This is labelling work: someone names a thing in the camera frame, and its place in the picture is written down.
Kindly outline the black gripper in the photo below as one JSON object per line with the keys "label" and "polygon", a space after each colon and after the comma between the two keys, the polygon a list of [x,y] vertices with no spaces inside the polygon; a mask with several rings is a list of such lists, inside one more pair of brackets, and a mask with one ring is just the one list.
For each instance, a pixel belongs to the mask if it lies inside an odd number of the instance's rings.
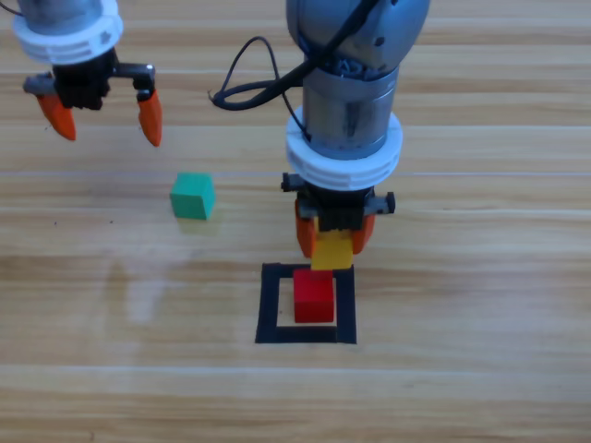
{"label": "black gripper", "polygon": [[373,234],[375,215],[393,214],[393,192],[377,196],[373,186],[337,191],[312,185],[299,174],[283,174],[283,192],[296,192],[295,230],[304,257],[312,257],[316,244],[316,221],[320,231],[352,230],[353,252],[361,253]]}
{"label": "black gripper", "polygon": [[99,111],[109,91],[110,78],[129,78],[137,92],[139,123],[154,147],[162,141],[162,105],[155,89],[153,65],[120,62],[115,49],[75,65],[55,65],[52,72],[25,79],[23,89],[37,96],[42,113],[61,137],[75,141],[71,108]]}

